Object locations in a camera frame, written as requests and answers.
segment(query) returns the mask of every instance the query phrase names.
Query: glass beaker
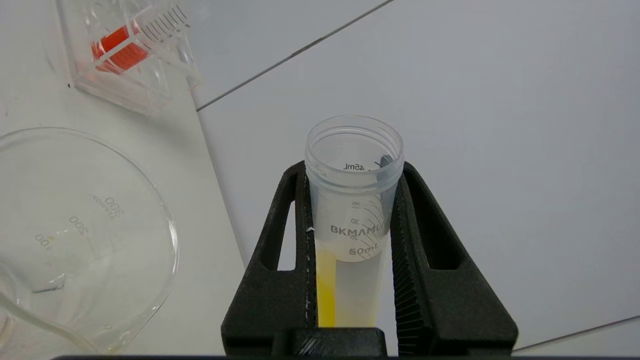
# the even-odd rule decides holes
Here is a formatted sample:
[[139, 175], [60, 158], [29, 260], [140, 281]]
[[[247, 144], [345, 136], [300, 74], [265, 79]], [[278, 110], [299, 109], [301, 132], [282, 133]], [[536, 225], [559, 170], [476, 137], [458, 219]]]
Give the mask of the glass beaker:
[[404, 167], [402, 139], [370, 117], [330, 118], [311, 129], [305, 166], [316, 237], [319, 325], [373, 326]]
[[124, 153], [62, 128], [0, 137], [0, 359], [120, 353], [177, 261], [173, 218]]

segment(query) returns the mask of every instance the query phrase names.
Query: yellow liquid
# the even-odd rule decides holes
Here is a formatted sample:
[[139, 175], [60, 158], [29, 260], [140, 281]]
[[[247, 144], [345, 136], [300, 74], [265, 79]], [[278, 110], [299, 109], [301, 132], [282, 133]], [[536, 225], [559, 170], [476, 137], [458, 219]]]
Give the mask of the yellow liquid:
[[372, 327], [376, 320], [383, 253], [345, 262], [316, 243], [318, 326]]
[[316, 247], [318, 326], [335, 327], [335, 255]]

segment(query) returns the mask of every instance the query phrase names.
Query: clear plastic container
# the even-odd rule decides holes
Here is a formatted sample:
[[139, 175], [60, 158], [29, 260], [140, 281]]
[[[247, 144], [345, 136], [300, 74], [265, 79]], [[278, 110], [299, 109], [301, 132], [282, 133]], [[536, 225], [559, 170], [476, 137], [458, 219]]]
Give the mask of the clear plastic container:
[[316, 235], [321, 327], [370, 327], [403, 143], [382, 121], [345, 115], [308, 135], [305, 156]]
[[202, 82], [185, 31], [206, 4], [177, 0], [56, 0], [60, 47], [73, 84], [146, 115], [173, 97], [169, 72]]
[[61, 128], [0, 137], [0, 359], [118, 354], [177, 269], [173, 218], [124, 153]]

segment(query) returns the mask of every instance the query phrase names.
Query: red liquid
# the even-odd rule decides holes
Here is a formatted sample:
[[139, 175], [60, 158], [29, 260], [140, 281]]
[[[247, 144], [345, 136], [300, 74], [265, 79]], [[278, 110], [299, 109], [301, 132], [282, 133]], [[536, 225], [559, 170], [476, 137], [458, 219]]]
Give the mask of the red liquid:
[[[129, 32], [127, 31], [127, 26], [122, 26], [120, 29], [117, 29], [111, 34], [100, 39], [99, 43], [92, 43], [91, 51], [93, 53], [93, 59], [98, 60], [102, 55], [106, 54], [128, 38]], [[147, 58], [147, 56], [148, 52], [146, 50], [134, 43], [131, 43], [111, 55], [111, 57], [105, 60], [103, 64], [96, 66], [96, 69], [119, 75], [137, 65], [139, 62]]]

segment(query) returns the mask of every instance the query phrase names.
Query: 50 ml centrifuge tube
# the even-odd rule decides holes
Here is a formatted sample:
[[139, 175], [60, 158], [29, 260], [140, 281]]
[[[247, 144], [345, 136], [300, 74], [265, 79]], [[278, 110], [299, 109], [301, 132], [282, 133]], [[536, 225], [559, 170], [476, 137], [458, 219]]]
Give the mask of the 50 ml centrifuge tube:
[[319, 325], [374, 325], [383, 253], [403, 143], [369, 117], [327, 119], [308, 135], [305, 155], [314, 229]]

